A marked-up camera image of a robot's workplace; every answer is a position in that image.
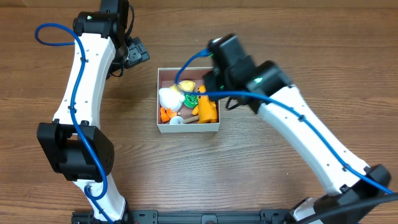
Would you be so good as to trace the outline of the orange dinosaur figure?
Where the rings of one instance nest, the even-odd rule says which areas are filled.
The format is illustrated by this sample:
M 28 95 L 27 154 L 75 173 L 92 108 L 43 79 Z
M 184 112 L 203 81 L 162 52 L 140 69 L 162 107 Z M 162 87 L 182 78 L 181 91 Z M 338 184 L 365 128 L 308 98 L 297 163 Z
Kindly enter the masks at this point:
M 198 104 L 192 110 L 192 115 L 198 116 L 198 123 L 217 123 L 218 112 L 216 103 L 210 101 L 207 95 L 198 95 L 197 100 Z

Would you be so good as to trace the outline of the green plastic spinning top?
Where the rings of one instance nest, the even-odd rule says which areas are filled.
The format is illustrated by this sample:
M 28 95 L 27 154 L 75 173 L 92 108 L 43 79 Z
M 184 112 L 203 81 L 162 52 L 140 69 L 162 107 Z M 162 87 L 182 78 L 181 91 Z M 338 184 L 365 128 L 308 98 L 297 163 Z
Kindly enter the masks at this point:
M 188 108 L 195 108 L 198 105 L 198 98 L 195 95 L 186 93 L 183 103 Z

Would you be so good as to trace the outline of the white plush duck toy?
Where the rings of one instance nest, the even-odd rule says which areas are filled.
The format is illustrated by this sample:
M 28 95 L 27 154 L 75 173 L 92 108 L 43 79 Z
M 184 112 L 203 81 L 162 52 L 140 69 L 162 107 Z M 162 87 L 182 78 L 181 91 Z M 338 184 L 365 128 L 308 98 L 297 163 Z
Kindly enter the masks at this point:
M 196 83 L 191 80 L 183 80 L 167 88 L 159 89 L 160 119 L 167 123 L 174 116 L 180 115 L 180 109 L 184 105 L 185 94 L 192 94 Z

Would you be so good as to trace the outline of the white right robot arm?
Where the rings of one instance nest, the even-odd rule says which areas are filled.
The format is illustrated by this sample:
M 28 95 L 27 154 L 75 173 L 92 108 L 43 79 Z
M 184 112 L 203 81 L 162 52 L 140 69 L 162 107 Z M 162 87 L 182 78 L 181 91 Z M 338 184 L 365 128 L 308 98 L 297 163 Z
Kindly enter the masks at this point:
M 357 223 L 375 206 L 397 200 L 388 188 L 389 171 L 344 146 L 276 63 L 256 65 L 235 34 L 209 41 L 206 52 L 213 61 L 204 78 L 209 98 L 230 97 L 249 106 L 292 145 L 324 190 L 322 197 L 292 208 L 287 223 Z

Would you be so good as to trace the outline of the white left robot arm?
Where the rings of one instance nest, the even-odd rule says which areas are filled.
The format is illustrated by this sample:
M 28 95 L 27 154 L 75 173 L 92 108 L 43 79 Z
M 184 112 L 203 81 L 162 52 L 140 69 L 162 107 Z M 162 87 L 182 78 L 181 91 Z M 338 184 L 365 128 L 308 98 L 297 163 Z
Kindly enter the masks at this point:
M 73 37 L 74 59 L 62 102 L 52 122 L 40 123 L 37 139 L 54 172 L 73 182 L 92 211 L 74 213 L 72 223 L 135 223 L 128 202 L 119 193 L 111 171 L 113 143 L 100 130 L 100 108 L 106 80 L 115 70 L 133 64 L 129 44 L 133 23 L 125 12 L 81 12 L 68 28 L 45 23 L 36 28 L 58 28 Z

